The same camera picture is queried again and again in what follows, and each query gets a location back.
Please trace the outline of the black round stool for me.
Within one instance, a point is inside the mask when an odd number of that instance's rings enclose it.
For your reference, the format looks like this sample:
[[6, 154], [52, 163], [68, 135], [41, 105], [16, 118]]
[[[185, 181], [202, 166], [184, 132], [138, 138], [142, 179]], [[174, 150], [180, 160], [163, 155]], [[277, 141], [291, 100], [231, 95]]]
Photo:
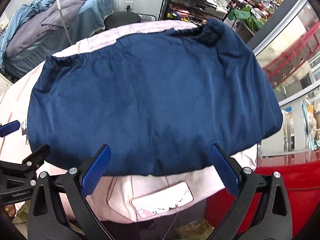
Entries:
[[116, 12], [104, 20], [106, 30], [140, 22], [141, 17], [130, 11]]

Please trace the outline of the red metal rack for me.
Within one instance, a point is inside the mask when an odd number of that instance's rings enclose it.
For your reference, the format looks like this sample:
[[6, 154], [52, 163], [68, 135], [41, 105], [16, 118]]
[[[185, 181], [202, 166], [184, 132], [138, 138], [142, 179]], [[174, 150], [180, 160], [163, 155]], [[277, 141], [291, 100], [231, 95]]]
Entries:
[[319, 21], [301, 35], [289, 48], [263, 67], [272, 88], [293, 75], [319, 49]]

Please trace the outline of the green potted plant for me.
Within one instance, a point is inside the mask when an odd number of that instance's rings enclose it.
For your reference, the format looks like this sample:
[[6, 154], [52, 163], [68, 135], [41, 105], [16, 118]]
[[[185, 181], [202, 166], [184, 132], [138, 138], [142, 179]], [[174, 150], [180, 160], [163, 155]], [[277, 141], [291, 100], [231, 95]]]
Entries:
[[250, 5], [247, 5], [242, 9], [232, 8], [227, 15], [228, 20], [233, 21], [232, 29], [245, 43], [248, 43], [267, 22], [264, 18], [257, 18], [256, 12]]

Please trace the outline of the red glossy cabinet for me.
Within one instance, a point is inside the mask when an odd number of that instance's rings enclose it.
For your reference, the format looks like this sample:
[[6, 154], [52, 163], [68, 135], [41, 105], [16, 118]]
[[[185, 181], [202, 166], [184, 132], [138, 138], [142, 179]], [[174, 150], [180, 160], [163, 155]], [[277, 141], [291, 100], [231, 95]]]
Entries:
[[[283, 177], [290, 201], [293, 238], [319, 239], [319, 150], [258, 159], [256, 173], [270, 175], [278, 171]], [[256, 194], [238, 233], [249, 228], [261, 194]], [[204, 218], [216, 227], [234, 197], [225, 189], [207, 199]]]

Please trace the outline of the pink bed blanket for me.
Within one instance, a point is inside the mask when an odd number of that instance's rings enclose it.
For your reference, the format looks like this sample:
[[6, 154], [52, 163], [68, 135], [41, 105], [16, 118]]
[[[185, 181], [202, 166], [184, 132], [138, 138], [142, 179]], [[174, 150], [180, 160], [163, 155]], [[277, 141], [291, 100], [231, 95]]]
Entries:
[[[192, 23], [159, 21], [136, 23], [86, 38], [58, 52], [57, 57], [90, 53], [112, 45], [122, 36], [156, 33], [169, 29], [191, 29]], [[31, 70], [18, 83], [1, 91], [1, 122], [19, 121], [20, 129], [1, 139], [1, 160], [20, 163], [31, 154], [27, 136], [27, 114], [31, 91], [42, 66]], [[87, 201], [100, 220], [121, 224], [142, 222], [172, 215], [210, 196], [223, 193], [225, 187], [214, 167], [164, 177], [103, 177]]]

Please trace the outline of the navy blue jacket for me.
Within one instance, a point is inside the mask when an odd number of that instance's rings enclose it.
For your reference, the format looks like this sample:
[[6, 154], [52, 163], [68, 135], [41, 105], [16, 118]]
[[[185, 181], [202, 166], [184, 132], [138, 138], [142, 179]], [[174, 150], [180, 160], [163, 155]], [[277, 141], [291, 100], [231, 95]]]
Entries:
[[84, 54], [46, 59], [30, 96], [32, 150], [81, 165], [110, 146], [106, 176], [168, 176], [211, 165], [277, 133], [283, 115], [253, 51], [228, 25], [136, 33]]

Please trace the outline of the grey purple quilt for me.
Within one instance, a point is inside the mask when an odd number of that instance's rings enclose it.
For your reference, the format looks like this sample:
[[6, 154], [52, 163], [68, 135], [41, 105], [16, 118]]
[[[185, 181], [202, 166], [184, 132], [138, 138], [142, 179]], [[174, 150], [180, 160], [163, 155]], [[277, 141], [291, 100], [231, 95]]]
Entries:
[[[5, 57], [18, 55], [36, 41], [43, 38], [49, 31], [69, 27], [81, 7], [88, 0], [55, 1], [46, 11], [41, 12], [24, 23], [9, 42]], [[113, 9], [112, 0], [106, 0], [106, 9]]]

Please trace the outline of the light blue denim clothes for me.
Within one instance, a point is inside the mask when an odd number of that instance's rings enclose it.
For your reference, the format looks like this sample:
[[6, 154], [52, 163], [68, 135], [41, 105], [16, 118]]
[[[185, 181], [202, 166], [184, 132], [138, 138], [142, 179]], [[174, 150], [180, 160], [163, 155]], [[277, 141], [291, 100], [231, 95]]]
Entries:
[[23, 4], [11, 17], [9, 23], [1, 34], [1, 72], [5, 72], [4, 57], [7, 46], [16, 31], [35, 15], [46, 11], [56, 0], [33, 0], [30, 4]]

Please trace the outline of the white wall socket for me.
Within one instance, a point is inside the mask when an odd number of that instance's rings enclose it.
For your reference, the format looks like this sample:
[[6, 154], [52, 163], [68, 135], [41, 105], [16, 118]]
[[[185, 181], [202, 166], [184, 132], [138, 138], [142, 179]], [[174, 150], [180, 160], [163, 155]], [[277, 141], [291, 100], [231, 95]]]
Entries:
[[131, 1], [125, 1], [125, 9], [127, 11], [131, 11], [133, 9], [133, 2]]

